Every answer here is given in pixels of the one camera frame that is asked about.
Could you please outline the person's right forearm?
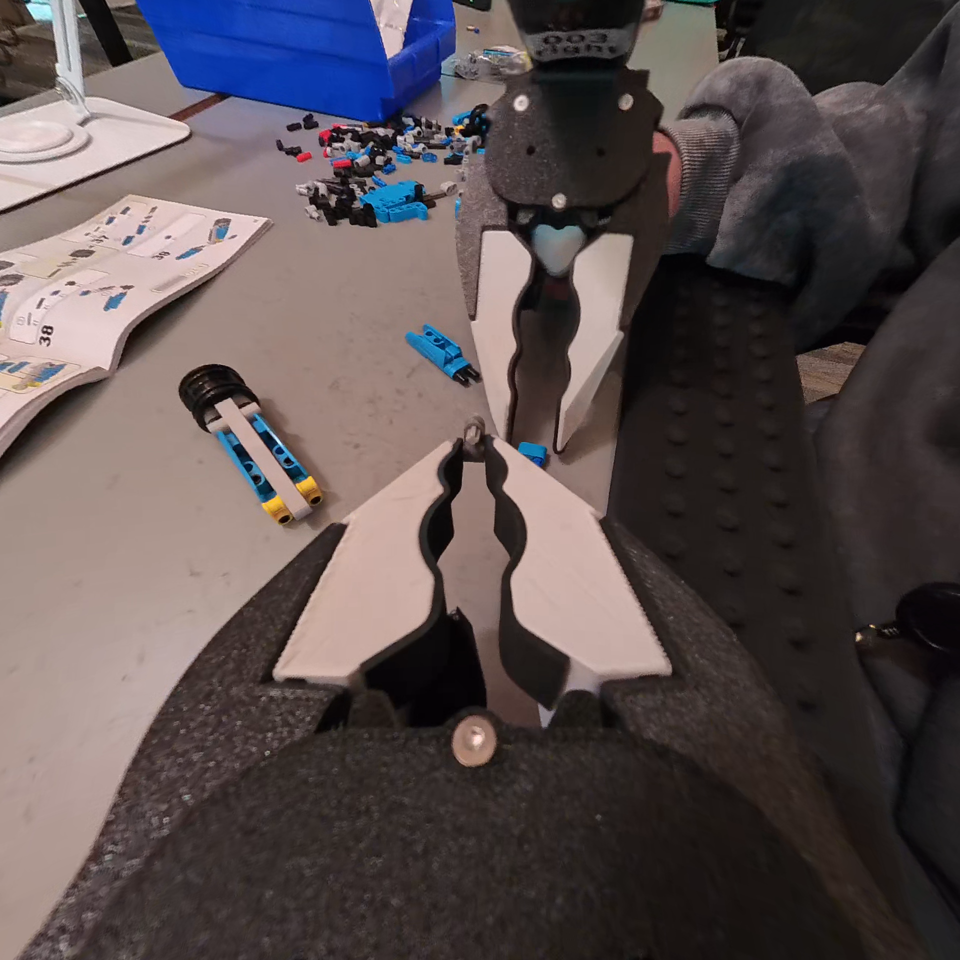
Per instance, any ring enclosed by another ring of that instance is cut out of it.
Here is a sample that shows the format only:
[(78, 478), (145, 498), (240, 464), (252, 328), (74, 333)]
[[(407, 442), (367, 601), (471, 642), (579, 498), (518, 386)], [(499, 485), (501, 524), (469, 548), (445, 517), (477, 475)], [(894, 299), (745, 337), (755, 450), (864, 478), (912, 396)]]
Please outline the person's right forearm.
[(812, 348), (859, 301), (884, 246), (827, 114), (786, 66), (745, 57), (708, 73), (662, 133), (678, 159), (664, 254), (785, 288), (796, 351)]

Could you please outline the clear plastic parts bags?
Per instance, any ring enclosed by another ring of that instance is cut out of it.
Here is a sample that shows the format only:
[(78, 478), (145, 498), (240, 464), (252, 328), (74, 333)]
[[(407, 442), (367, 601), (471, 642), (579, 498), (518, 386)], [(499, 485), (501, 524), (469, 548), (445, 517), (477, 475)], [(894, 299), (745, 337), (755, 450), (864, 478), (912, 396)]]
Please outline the clear plastic parts bags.
[(413, 1), (372, 0), (368, 3), (386, 58), (390, 60), (400, 54), (403, 49)]

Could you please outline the black round knob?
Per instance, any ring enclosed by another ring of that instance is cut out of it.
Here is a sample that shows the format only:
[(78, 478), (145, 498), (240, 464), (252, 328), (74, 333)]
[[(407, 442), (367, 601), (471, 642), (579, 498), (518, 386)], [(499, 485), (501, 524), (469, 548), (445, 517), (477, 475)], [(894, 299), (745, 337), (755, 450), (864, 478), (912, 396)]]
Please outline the black round knob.
[(862, 627), (855, 634), (862, 650), (905, 644), (957, 665), (959, 660), (959, 583), (926, 582), (903, 594), (892, 620)]

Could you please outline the wheel and beam assembly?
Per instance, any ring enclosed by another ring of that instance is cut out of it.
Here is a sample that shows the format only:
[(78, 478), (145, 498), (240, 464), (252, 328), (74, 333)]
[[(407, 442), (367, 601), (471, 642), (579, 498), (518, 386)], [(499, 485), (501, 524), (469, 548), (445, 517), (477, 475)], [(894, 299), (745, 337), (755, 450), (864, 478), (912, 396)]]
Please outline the wheel and beam assembly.
[(303, 520), (323, 502), (316, 480), (270, 426), (258, 396), (231, 366), (197, 366), (180, 380), (177, 393), (276, 524)]

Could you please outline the person's right hand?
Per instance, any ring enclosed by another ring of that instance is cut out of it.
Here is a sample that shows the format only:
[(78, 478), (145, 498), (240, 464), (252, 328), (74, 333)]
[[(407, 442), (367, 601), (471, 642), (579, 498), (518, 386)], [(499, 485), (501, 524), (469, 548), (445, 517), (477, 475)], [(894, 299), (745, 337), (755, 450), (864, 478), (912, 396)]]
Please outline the person's right hand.
[(674, 141), (660, 129), (653, 133), (653, 156), (665, 164), (665, 185), (667, 210), (670, 219), (673, 219), (680, 207), (682, 195), (683, 161)]

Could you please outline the white stand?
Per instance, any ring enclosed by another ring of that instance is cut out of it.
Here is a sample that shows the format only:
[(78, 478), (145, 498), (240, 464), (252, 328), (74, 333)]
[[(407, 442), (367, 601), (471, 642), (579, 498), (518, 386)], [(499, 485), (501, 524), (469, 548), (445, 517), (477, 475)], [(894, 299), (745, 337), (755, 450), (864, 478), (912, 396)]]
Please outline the white stand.
[(76, 3), (53, 1), (57, 99), (1, 118), (1, 211), (157, 153), (186, 123), (86, 93)]

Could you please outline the instruction manual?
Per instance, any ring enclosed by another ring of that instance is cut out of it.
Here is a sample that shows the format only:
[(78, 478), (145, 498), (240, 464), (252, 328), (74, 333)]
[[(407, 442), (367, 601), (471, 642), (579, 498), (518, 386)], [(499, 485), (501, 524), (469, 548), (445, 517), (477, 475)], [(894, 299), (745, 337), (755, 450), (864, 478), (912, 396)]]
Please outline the instruction manual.
[(128, 195), (1, 257), (1, 453), (68, 391), (112, 377), (132, 332), (209, 281), (270, 219)]

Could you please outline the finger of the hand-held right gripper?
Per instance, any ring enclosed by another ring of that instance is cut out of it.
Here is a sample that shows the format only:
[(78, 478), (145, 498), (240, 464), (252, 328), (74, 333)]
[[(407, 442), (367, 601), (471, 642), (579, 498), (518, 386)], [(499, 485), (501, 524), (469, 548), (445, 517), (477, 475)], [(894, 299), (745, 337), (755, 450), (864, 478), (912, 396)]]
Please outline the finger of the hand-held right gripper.
[(471, 333), (496, 434), (510, 441), (517, 410), (518, 322), (534, 276), (534, 257), (509, 230), (483, 233)]
[(563, 453), (590, 412), (624, 339), (621, 315), (633, 255), (628, 234), (605, 232), (574, 258), (570, 283), (579, 307), (568, 345), (568, 382), (558, 404), (554, 450)]

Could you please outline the blue panel brick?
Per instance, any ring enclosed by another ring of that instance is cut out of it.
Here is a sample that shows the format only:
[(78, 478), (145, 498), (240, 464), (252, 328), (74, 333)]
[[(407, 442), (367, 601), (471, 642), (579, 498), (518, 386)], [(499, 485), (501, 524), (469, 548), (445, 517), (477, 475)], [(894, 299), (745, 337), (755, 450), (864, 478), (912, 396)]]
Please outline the blue panel brick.
[(421, 357), (463, 387), (482, 382), (480, 372), (464, 356), (461, 346), (435, 327), (424, 324), (419, 332), (408, 331), (404, 339)]

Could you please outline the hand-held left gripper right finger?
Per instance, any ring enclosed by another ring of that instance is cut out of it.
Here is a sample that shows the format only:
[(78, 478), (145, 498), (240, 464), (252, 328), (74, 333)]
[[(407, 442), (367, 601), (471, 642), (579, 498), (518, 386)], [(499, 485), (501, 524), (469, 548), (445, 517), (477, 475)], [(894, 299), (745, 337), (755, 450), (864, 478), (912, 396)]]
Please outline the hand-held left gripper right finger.
[(570, 691), (673, 667), (601, 514), (500, 438), (486, 439), (494, 533), (508, 554), (499, 655), (542, 711)]

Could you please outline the pile of toy bricks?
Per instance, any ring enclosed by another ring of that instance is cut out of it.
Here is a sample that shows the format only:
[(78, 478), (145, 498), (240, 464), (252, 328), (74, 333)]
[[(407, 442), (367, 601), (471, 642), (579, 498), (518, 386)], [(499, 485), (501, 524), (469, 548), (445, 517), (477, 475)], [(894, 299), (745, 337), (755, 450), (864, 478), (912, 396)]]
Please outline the pile of toy bricks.
[(312, 222), (376, 229), (427, 221), (450, 197), (459, 215), (470, 162), (486, 152), (489, 110), (477, 102), (448, 121), (400, 111), (383, 121), (328, 126), (306, 113), (283, 126), (274, 148), (300, 165), (328, 164), (327, 174), (294, 186)]

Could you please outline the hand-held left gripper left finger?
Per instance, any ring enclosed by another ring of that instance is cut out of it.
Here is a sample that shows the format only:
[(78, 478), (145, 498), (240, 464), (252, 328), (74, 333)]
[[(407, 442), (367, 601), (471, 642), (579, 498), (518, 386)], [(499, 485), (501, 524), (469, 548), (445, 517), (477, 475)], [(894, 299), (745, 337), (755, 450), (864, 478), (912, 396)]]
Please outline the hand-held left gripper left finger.
[(272, 669), (275, 681), (355, 685), (425, 641), (447, 611), (462, 441), (447, 440), (342, 522), (342, 535)]

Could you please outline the person's dark clothing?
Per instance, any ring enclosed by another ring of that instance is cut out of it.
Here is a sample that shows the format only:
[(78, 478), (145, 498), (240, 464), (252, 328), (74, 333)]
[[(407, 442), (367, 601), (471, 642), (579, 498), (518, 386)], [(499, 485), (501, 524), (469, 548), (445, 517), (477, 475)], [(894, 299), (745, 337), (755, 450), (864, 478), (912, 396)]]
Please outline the person's dark clothing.
[[(855, 618), (880, 626), (906, 594), (958, 584), (958, 5), (881, 90), (915, 130), (884, 160), (917, 164), (900, 250), (909, 286), (817, 434)], [(907, 903), (932, 958), (958, 958), (958, 654), (860, 644), (882, 795)]]

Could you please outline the blue bin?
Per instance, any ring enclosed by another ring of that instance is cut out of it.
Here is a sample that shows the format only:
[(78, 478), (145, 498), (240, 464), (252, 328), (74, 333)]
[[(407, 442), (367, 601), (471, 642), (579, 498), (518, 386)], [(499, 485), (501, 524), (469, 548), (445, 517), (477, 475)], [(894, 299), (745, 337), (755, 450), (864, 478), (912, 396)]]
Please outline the blue bin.
[(410, 107), (455, 51), (450, 1), (414, 1), (387, 54), (371, 2), (139, 1), (186, 88), (361, 121)]

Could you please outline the black studded mat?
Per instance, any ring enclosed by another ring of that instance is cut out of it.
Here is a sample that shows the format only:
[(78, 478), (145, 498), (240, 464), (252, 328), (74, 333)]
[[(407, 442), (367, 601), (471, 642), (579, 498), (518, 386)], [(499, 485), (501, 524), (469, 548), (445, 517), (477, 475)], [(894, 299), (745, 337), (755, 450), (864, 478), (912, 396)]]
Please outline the black studded mat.
[(666, 256), (630, 327), (608, 511), (761, 663), (798, 723), (865, 711), (780, 287)]

